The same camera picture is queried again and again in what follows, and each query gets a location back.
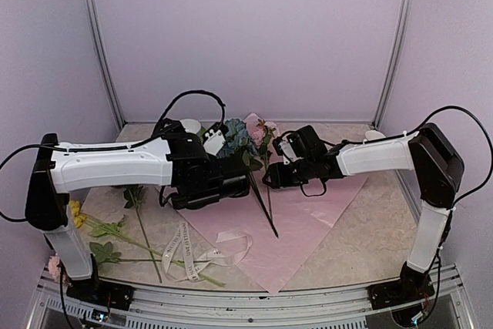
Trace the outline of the pink wrapping paper sheet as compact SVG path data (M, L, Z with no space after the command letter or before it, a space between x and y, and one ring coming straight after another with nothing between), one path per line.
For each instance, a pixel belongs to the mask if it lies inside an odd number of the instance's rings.
M327 193L312 182L303 192L289 188L260 193L273 203L270 225L253 194L226 198L199 210L182 210L183 217L205 240L225 255L246 249L236 263L263 290L276 294L306 262L367 181L365 175L328 183Z

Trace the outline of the blue hydrangea fake flower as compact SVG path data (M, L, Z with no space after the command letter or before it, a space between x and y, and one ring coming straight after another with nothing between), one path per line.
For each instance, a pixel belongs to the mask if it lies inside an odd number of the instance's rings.
M257 147L247 131L246 120L237 118L228 119L226 121L226 128L228 129L226 133L226 144L221 149L220 156L238 156L245 163L248 169L247 179L250 182L250 188L253 191L261 210L267 218L274 236L278 238L279 234L273 222L270 191L267 190L267 203L265 203L255 177L255 172L263 170L265 173L266 171L263 169L263 164L260 161Z

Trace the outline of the cream printed ribbon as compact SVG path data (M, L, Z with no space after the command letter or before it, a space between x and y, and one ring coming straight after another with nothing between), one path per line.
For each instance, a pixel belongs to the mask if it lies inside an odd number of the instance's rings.
M234 267L249 253L253 245L251 235L247 233L220 232L217 234L217 243L240 241L241 248L231 255L223 254L219 249L210 248L195 258L189 224L184 220L179 223L173 238L168 242L161 257L161 266L165 277L179 283L189 281L199 283L206 281L217 287L226 284L204 274L210 266Z

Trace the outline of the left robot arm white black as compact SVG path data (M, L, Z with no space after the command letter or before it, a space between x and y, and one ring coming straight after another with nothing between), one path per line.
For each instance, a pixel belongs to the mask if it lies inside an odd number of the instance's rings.
M47 134L30 176L25 218L45 234L79 291L101 301L108 286L97 277L96 259L69 219L69 194L104 186L169 186L175 190L169 199L176 210L246 196L247 166L237 157L218 157L226 143L224 131L220 123L203 132L193 119L161 119L140 142L61 143L56 134Z

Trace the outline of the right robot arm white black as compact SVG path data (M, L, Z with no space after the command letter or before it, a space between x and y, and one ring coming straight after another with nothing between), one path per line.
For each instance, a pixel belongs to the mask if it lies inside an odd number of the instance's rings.
M312 126L290 131L273 141L282 161L267 167L263 183L271 189L302 188L363 173L414 172L421 191L421 215L414 244L394 284L394 295L410 301L421 292L451 225L454 201L464 173L463 159L433 123L414 133L331 148Z

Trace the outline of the white ceramic bowl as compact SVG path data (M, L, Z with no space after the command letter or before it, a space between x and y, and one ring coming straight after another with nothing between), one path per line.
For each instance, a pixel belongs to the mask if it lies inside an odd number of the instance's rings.
M202 125L195 119L181 119L180 123L187 133L198 135L201 132Z

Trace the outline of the white blue paper cup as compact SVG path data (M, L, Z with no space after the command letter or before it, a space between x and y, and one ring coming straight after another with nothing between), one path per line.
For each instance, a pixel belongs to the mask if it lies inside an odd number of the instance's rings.
M368 141L377 140L377 139L385 139L385 138L386 138L386 136L383 133L381 133L380 131L377 131L375 129L368 130L365 133L365 139Z

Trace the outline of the front aluminium rail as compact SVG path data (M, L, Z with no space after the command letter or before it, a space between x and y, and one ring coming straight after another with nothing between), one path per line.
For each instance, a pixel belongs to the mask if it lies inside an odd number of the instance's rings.
M431 309L426 328L476 328L478 321L457 267L433 267L438 298L374 308L368 288L392 281L399 263L341 259L302 266L281 292L270 294L236 267L214 267L217 284L158 279L151 264L125 262L102 277L134 289L129 309L105 310L61 297L43 271L23 321L25 328L394 328L420 307Z

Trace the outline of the right aluminium frame post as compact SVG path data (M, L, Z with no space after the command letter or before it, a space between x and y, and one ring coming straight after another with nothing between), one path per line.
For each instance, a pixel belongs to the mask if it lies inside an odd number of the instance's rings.
M412 0L401 0L400 2L397 16L397 25L391 47L391 54L384 77L384 85L381 90L381 95L378 100L374 118L371 122L372 126L377 129L381 127L384 121L384 115L390 102L391 91L396 79L397 67L401 57L401 51L404 47L408 18L411 13L411 5Z

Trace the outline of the aluminium frame post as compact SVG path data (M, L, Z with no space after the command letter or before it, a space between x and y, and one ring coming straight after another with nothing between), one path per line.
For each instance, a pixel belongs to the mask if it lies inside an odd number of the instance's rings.
M121 131L126 121L124 119L122 108L116 93L109 62L107 59L102 32L99 24L99 17L96 7L96 0L84 0L86 4L86 13L89 21L89 29L92 37L92 44L96 52L96 58L99 66L99 71L102 76L102 85L109 101L109 108L112 113L116 128Z
M384 115L390 102L391 91L396 79L397 67L401 57L401 51L404 47L408 18L411 13L411 5L412 0L401 0L400 2L397 16L397 25L391 47L391 54L384 77L384 85L381 90L381 95L378 100L374 118L371 122L372 126L377 129L381 127L384 121Z

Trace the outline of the left aluminium frame post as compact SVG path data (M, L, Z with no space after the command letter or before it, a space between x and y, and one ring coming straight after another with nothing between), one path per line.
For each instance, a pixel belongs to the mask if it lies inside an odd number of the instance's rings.
M124 119L122 108L116 93L109 62L107 59L102 32L99 24L99 17L96 7L96 0L84 0L86 4L86 13L89 21L89 29L92 37L92 44L96 52L96 58L99 66L99 71L102 76L102 85L109 101L109 108L112 113L116 128L121 131L126 121Z

